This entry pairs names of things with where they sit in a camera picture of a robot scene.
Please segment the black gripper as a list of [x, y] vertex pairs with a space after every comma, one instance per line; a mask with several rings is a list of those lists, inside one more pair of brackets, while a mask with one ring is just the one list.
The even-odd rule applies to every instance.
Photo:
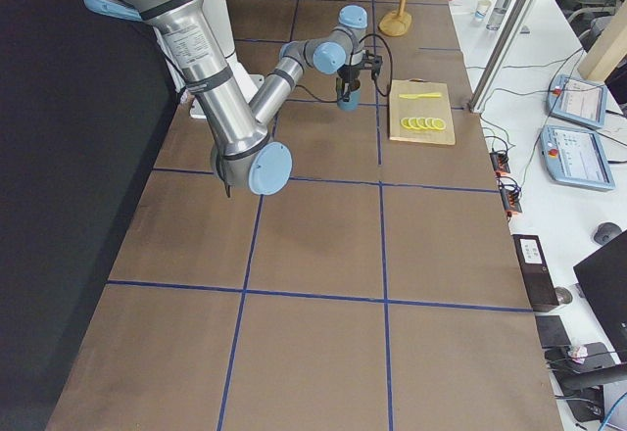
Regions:
[[339, 69], [339, 88], [340, 89], [360, 89], [360, 73], [359, 65], [344, 65]]

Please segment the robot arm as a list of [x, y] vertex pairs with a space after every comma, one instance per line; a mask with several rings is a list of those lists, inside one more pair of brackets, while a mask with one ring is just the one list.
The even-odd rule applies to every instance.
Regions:
[[353, 110], [361, 95], [360, 70], [366, 64], [363, 39], [367, 24], [366, 10], [348, 5], [340, 11], [338, 24], [328, 36], [284, 45], [278, 64], [250, 102], [256, 122], [271, 121], [308, 69], [335, 74], [333, 102], [344, 111]]
[[94, 12], [141, 21], [161, 33], [205, 113], [215, 140], [214, 170], [226, 187], [246, 187], [258, 195], [284, 187], [292, 156], [267, 126], [303, 75], [298, 59], [283, 57], [246, 99], [204, 15], [204, 0], [84, 1]]

